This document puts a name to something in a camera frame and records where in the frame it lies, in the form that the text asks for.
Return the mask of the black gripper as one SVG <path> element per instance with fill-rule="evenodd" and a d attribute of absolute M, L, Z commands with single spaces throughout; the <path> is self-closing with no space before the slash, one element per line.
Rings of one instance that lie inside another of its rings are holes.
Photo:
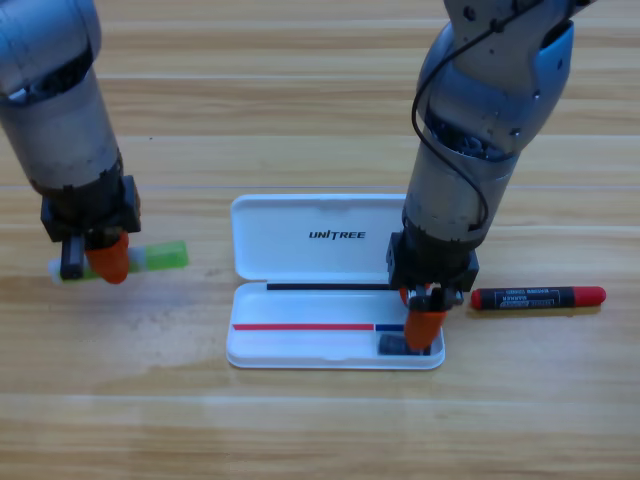
<path fill-rule="evenodd" d="M 478 246 L 478 241 L 437 239 L 406 221 L 400 232 L 390 236 L 386 254 L 389 287 L 399 290 L 405 306 L 409 291 L 416 293 L 414 300 L 420 307 L 426 305 L 426 284 L 438 285 L 432 301 L 435 310 L 461 305 L 479 271 Z M 444 312 L 410 310 L 404 326 L 409 348 L 429 348 L 440 334 L 444 319 Z"/>
<path fill-rule="evenodd" d="M 141 230 L 140 200 L 134 178 L 103 172 L 83 186 L 41 188 L 41 221 L 61 243 L 59 277 L 81 279 L 87 271 L 110 284 L 129 273 L 129 235 Z"/>

